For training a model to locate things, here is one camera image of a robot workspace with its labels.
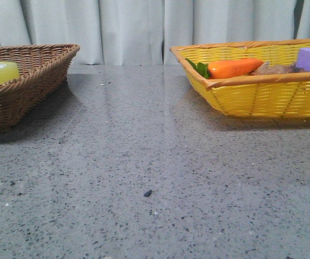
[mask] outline toy carrot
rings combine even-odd
[[[219,60],[208,64],[198,63],[193,65],[194,69],[202,76],[208,79],[223,79],[230,77],[242,76],[243,74],[251,73],[261,66],[264,62],[256,58],[244,58],[239,60]]]

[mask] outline table surface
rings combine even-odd
[[[0,258],[287,256],[310,258],[310,119],[226,117],[179,65],[96,65],[0,134]]]

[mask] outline green leaf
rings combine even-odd
[[[208,72],[208,64],[204,64],[199,62],[197,65],[186,58],[186,60],[191,64],[191,66],[204,78],[208,79],[209,78],[209,72]]]

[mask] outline wicker basket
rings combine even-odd
[[[289,65],[296,61],[302,47],[310,47],[310,39],[173,46],[171,51],[192,87],[223,114],[305,118],[310,117],[310,72],[209,80],[185,60],[209,63],[251,57],[271,65]]]
[[[20,77],[0,85],[0,132],[57,88],[65,79],[76,44],[0,47],[0,61],[16,62]]]

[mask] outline white curtain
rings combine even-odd
[[[177,64],[173,45],[310,38],[310,0],[0,0],[0,45],[76,43],[76,64]]]

